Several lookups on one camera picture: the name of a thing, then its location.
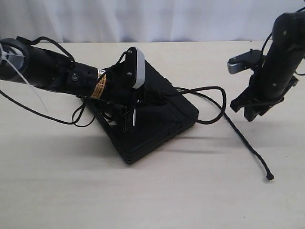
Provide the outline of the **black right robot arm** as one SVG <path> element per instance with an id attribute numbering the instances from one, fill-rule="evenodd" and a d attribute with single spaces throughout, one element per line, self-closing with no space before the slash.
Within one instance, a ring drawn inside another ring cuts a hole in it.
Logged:
<path id="1" fill-rule="evenodd" d="M 266 55 L 263 50 L 250 50 L 227 62 L 230 74 L 253 71 L 248 87 L 230 104 L 234 112 L 243 108 L 249 122 L 281 103 L 298 83 L 294 73 L 305 57 L 305 10 L 278 16 L 269 38 L 272 43 Z"/>

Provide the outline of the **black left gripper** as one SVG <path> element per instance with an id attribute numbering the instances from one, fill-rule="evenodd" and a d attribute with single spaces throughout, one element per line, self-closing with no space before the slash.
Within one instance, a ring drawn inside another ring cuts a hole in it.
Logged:
<path id="1" fill-rule="evenodd" d="M 136 126 L 136 106 L 144 100 L 145 71 L 98 69 L 95 99 L 111 104 L 105 105 L 100 114 L 109 126 L 123 126 L 130 131 Z"/>

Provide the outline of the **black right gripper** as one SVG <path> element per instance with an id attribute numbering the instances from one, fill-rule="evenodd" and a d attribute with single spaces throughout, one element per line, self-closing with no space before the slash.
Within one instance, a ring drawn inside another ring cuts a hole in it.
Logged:
<path id="1" fill-rule="evenodd" d="M 255 71 L 249 85 L 233 99 L 230 108 L 237 113 L 244 108 L 244 117 L 248 122 L 258 115 L 263 116 L 274 105 L 282 102 L 287 92 L 298 83 L 293 71 L 266 73 Z"/>

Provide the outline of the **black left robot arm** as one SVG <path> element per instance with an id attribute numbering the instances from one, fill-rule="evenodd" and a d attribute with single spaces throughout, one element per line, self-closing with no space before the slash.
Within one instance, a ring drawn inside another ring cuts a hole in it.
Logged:
<path id="1" fill-rule="evenodd" d="M 23 37 L 0 41 L 0 78 L 41 89 L 105 101 L 119 107 L 123 130 L 136 126 L 136 105 L 145 82 L 145 57 L 136 47 L 124 51 L 117 63 L 101 69 L 76 62 L 54 40 Z"/>

